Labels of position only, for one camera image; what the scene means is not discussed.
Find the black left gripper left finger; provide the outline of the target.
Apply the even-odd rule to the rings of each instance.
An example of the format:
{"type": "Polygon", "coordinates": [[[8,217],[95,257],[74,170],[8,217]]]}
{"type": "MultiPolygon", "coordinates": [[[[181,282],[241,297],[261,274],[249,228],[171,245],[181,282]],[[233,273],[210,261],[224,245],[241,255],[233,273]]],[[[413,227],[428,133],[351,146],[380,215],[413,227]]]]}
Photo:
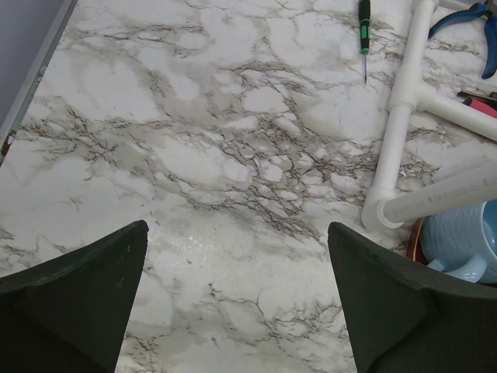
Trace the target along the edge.
{"type": "Polygon", "coordinates": [[[141,279],[148,225],[1,279],[3,372],[113,372],[141,279]]]}

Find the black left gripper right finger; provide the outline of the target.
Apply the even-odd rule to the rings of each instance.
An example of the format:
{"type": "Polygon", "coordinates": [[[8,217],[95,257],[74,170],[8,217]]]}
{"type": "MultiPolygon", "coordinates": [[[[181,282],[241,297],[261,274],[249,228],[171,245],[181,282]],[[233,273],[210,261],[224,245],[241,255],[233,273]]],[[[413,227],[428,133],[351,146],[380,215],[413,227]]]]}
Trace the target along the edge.
{"type": "Polygon", "coordinates": [[[496,288],[429,269],[339,222],[328,248],[359,372],[494,372],[496,288]]]}

